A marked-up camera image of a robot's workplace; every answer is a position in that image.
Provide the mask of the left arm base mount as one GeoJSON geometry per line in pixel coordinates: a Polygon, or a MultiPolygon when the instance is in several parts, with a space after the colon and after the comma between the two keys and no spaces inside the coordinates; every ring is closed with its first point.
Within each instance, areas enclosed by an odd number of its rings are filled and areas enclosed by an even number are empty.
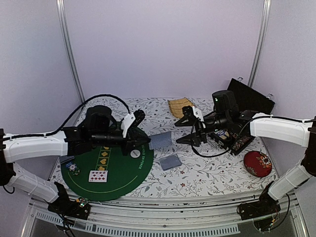
{"type": "Polygon", "coordinates": [[[81,206],[80,202],[70,200],[62,184],[54,182],[54,185],[57,187],[58,198],[54,202],[49,202],[47,210],[62,216],[87,220],[91,206],[89,204],[81,206]]]}

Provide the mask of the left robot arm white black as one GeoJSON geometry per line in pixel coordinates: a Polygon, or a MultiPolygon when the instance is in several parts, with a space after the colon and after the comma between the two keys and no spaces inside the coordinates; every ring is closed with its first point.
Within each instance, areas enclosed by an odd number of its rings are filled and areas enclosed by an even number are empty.
{"type": "Polygon", "coordinates": [[[17,164],[18,160],[47,156],[76,156],[97,146],[119,147],[127,155],[136,147],[149,143],[149,137],[137,126],[145,118],[142,110],[128,113],[121,122],[106,106],[94,106],[86,111],[85,119],[73,127],[47,134],[12,135],[0,132],[0,184],[19,188],[36,195],[62,214],[70,214],[73,203],[63,185],[45,181],[17,164]]]}

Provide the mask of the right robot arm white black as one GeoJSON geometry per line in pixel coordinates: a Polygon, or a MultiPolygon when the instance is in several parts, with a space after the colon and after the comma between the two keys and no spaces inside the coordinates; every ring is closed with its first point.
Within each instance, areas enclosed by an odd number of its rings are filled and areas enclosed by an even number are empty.
{"type": "Polygon", "coordinates": [[[235,95],[229,90],[212,94],[214,111],[206,116],[197,107],[183,107],[183,117],[176,126],[190,126],[190,134],[177,139],[178,144],[196,148],[206,143],[207,134],[230,130],[240,136],[263,137],[280,140],[305,148],[304,158],[261,193],[255,205],[259,215],[266,215],[275,203],[289,191],[300,187],[316,175],[316,121],[267,115],[254,110],[239,111],[235,95]]]}

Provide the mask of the poker chip stack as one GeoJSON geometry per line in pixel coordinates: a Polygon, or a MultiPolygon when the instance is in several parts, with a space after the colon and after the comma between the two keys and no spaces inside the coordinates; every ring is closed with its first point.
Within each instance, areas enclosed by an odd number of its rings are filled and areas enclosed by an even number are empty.
{"type": "Polygon", "coordinates": [[[77,167],[76,164],[71,164],[69,167],[68,167],[70,173],[74,176],[77,176],[80,174],[80,169],[77,167]]]}

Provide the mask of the blue patterned card deck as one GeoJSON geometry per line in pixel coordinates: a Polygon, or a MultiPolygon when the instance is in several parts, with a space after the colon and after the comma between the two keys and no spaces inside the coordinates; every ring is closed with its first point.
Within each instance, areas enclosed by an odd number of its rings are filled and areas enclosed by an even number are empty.
{"type": "Polygon", "coordinates": [[[176,155],[161,158],[159,160],[159,163],[163,171],[176,168],[182,165],[180,159],[176,155]]]}

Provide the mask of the eight of diamonds card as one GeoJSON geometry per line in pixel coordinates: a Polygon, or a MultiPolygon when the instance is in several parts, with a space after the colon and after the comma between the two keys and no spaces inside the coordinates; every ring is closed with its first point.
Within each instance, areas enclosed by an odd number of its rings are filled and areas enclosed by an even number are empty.
{"type": "Polygon", "coordinates": [[[89,183],[106,183],[108,177],[107,170],[92,170],[89,173],[89,183]]]}

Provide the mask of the white dealer button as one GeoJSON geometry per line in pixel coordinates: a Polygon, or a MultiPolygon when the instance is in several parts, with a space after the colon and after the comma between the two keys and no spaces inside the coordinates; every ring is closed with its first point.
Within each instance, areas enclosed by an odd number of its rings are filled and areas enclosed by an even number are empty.
{"type": "Polygon", "coordinates": [[[139,158],[140,155],[141,155],[141,152],[140,152],[139,150],[137,150],[137,149],[135,149],[135,150],[133,150],[133,151],[130,152],[130,156],[131,156],[132,158],[139,158]]]}

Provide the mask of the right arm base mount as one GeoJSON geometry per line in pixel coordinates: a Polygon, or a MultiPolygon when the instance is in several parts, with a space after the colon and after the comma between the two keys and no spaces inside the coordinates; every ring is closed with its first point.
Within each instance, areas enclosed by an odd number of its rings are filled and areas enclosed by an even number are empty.
{"type": "MultiPolygon", "coordinates": [[[[268,195],[269,187],[272,183],[273,181],[265,187],[260,194],[258,201],[242,202],[237,207],[237,214],[240,215],[242,220],[263,217],[269,214],[278,216],[281,210],[278,200],[274,200],[268,195]]],[[[254,227],[260,232],[267,232],[273,228],[275,221],[276,217],[257,220],[254,222],[254,227]]]]}

